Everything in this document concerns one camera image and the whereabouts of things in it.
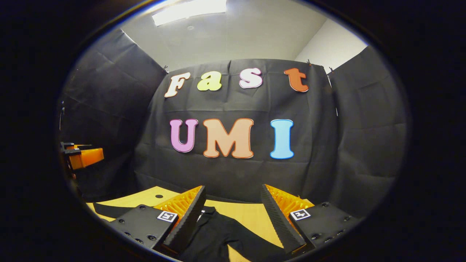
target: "ceiling light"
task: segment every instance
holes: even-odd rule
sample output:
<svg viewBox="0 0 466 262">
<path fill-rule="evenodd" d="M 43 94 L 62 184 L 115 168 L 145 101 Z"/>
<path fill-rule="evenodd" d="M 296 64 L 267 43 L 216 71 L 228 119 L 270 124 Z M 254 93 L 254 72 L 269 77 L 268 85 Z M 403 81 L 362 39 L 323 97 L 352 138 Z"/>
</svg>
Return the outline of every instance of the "ceiling light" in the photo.
<svg viewBox="0 0 466 262">
<path fill-rule="evenodd" d="M 226 12 L 226 0 L 194 0 L 168 7 L 152 16 L 156 26 L 202 14 Z"/>
</svg>

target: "black garment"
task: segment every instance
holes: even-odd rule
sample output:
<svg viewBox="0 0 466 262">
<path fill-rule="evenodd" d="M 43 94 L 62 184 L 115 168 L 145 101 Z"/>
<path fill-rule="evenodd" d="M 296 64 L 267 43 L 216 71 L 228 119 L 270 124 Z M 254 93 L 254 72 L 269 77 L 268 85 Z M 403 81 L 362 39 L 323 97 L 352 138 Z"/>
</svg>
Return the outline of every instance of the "black garment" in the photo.
<svg viewBox="0 0 466 262">
<path fill-rule="evenodd" d="M 96 213 L 116 218 L 131 207 L 112 207 L 94 203 Z M 219 214 L 214 207 L 204 207 L 190 242 L 177 259 L 194 261 L 229 261 L 228 246 L 250 261 L 283 261 L 285 251 L 264 240 L 233 218 Z"/>
</svg>

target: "table surface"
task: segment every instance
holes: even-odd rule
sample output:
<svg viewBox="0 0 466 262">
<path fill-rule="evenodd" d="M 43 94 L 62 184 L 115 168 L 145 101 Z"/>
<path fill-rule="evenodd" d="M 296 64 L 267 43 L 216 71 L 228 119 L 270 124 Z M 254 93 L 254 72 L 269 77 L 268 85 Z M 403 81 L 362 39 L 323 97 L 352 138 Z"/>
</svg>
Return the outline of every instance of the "table surface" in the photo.
<svg viewBox="0 0 466 262">
<path fill-rule="evenodd" d="M 178 193 L 156 186 L 122 198 L 99 202 L 99 204 L 115 207 L 136 207 L 137 205 L 144 204 L 152 207 L 176 195 L 178 195 Z M 87 203 L 87 205 L 95 213 L 92 203 Z M 243 204 L 206 200 L 204 205 L 208 207 L 215 207 L 217 212 L 220 214 L 236 219 L 244 227 L 251 230 L 261 238 L 281 248 L 283 247 L 263 204 Z M 110 217 L 97 213 L 95 214 L 108 221 L 114 220 Z M 228 251 L 230 261 L 232 262 L 249 261 L 230 246 L 228 246 Z"/>
</svg>

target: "purple letter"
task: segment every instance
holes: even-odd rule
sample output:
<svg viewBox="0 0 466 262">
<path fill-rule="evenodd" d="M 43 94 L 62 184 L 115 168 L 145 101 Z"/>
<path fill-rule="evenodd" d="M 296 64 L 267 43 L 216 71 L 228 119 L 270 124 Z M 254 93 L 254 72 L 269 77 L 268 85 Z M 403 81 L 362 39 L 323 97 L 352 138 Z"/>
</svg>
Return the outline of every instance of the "purple letter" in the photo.
<svg viewBox="0 0 466 262">
<path fill-rule="evenodd" d="M 197 119 L 188 119 L 186 120 L 186 125 L 188 126 L 188 140 L 186 144 L 182 144 L 179 141 L 179 127 L 183 121 L 179 119 L 174 119 L 170 121 L 171 125 L 171 145 L 173 148 L 182 153 L 188 153 L 194 148 L 194 131 L 196 125 L 198 125 Z"/>
</svg>

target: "yellow letter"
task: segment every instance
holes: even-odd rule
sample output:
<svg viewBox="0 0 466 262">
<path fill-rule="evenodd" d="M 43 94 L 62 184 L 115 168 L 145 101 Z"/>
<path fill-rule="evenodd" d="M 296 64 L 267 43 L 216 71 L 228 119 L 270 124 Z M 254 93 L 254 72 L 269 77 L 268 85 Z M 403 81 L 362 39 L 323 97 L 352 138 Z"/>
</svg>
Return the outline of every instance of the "yellow letter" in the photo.
<svg viewBox="0 0 466 262">
<path fill-rule="evenodd" d="M 208 158 L 218 157 L 219 152 L 216 150 L 216 145 L 219 145 L 220 151 L 226 157 L 235 144 L 235 149 L 232 152 L 234 158 L 248 159 L 253 157 L 254 153 L 251 151 L 250 144 L 250 131 L 253 125 L 252 119 L 237 119 L 228 134 L 220 120 L 206 119 L 204 126 L 207 128 L 207 149 L 204 151 L 204 156 Z"/>
<path fill-rule="evenodd" d="M 181 89 L 181 87 L 185 83 L 185 79 L 189 79 L 190 76 L 191 76 L 190 72 L 177 75 L 177 76 L 172 76 L 170 86 L 168 87 L 168 91 L 165 93 L 164 97 L 176 96 L 176 94 L 178 93 L 176 91 L 176 88 Z"/>
<path fill-rule="evenodd" d="M 210 71 L 201 76 L 201 81 L 198 83 L 198 89 L 201 91 L 212 90 L 217 91 L 222 87 L 220 79 L 222 74 L 217 71 Z"/>
</svg>

